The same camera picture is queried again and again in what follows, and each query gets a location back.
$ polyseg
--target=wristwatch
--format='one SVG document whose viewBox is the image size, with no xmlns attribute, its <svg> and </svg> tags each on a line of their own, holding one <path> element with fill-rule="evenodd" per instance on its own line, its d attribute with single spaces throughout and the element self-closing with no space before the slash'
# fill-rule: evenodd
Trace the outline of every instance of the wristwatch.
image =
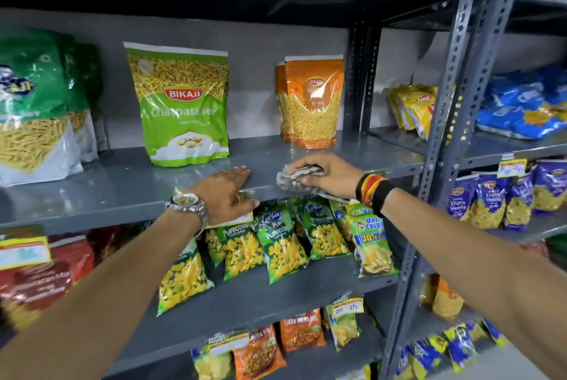
<svg viewBox="0 0 567 380">
<path fill-rule="evenodd" d="M 171 197 L 169 207 L 177 212 L 194 212 L 201 218 L 201 230 L 199 234 L 207 227 L 209 217 L 207 216 L 207 207 L 202 199 L 195 193 L 181 193 Z"/>
</svg>

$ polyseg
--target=orange snack packet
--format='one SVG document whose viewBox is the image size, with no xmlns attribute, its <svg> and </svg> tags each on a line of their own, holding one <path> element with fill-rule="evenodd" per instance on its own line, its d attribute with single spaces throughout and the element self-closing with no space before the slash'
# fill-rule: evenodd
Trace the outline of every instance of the orange snack packet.
<svg viewBox="0 0 567 380">
<path fill-rule="evenodd" d="M 285 72 L 288 117 L 298 146 L 334 146 L 343 94 L 343 57 L 286 58 Z"/>
<path fill-rule="evenodd" d="M 433 302 L 433 312 L 447 321 L 454 321 L 463 309 L 463 305 L 464 299 L 440 277 Z"/>
<path fill-rule="evenodd" d="M 282 113 L 281 136 L 286 141 L 297 141 L 293 121 L 289 118 L 289 97 L 287 96 L 287 80 L 285 74 L 285 63 L 276 67 L 276 95 Z"/>
<path fill-rule="evenodd" d="M 234 350 L 237 380 L 256 380 L 284 368 L 287 363 L 272 325 L 248 333 L 248 345 Z"/>
<path fill-rule="evenodd" d="M 283 349 L 286 352 L 304 347 L 325 345 L 322 334 L 321 313 L 319 309 L 301 313 L 290 319 L 280 320 L 280 333 Z"/>
</svg>

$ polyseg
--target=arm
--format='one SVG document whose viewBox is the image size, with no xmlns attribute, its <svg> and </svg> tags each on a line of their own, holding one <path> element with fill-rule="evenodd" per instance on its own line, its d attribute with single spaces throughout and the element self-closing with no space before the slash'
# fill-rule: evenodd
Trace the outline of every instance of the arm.
<svg viewBox="0 0 567 380">
<path fill-rule="evenodd" d="M 254 200 L 232 205 L 249 174 L 245 168 L 220 172 L 188 191 L 205 202 L 209 223 L 226 222 L 258 205 Z M 136 330 L 167 270 L 200 230 L 196 214 L 168 209 L 0 351 L 2 380 L 100 379 Z"/>
<path fill-rule="evenodd" d="M 292 164 L 321 166 L 315 185 L 355 198 L 364 172 L 331 154 Z M 393 189 L 380 211 L 417 248 L 468 305 L 492 321 L 552 379 L 567 373 L 567 275 L 540 256 Z"/>
</svg>

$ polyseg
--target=hand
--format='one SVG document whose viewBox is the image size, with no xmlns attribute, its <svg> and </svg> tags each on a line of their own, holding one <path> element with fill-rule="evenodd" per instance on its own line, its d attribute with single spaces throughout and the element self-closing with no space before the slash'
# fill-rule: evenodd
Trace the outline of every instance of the hand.
<svg viewBox="0 0 567 380">
<path fill-rule="evenodd" d="M 288 165 L 285 170 L 289 172 L 306 165 L 319 165 L 325 171 L 325 175 L 303 177 L 301 179 L 302 184 L 316 186 L 341 198 L 356 198 L 356 186 L 362 176 L 365 175 L 364 171 L 353 167 L 332 153 L 305 156 Z"/>
<path fill-rule="evenodd" d="M 217 172 L 188 190 L 205 203 L 209 225 L 234 220 L 259 206 L 260 202 L 257 199 L 246 199 L 241 204 L 234 205 L 237 193 L 249 175 L 250 170 L 246 167 L 234 167 L 228 171 Z"/>
</svg>

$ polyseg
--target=black wristband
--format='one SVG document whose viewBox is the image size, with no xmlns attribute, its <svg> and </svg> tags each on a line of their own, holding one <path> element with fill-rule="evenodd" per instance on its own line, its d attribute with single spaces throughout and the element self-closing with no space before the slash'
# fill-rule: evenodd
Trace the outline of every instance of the black wristband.
<svg viewBox="0 0 567 380">
<path fill-rule="evenodd" d="M 372 174 L 371 172 L 367 172 L 365 175 L 363 175 L 361 177 L 360 180 L 358 180 L 358 184 L 356 185 L 356 200 L 360 203 L 362 203 L 362 183 L 364 183 L 364 180 L 366 179 L 366 177 L 368 177 L 370 174 Z"/>
<path fill-rule="evenodd" d="M 384 201 L 388 196 L 388 193 L 395 189 L 396 187 L 390 183 L 389 180 L 383 180 L 380 182 L 376 190 L 372 195 L 372 210 L 379 218 L 384 218 L 384 215 L 380 212 L 384 206 Z"/>
</svg>

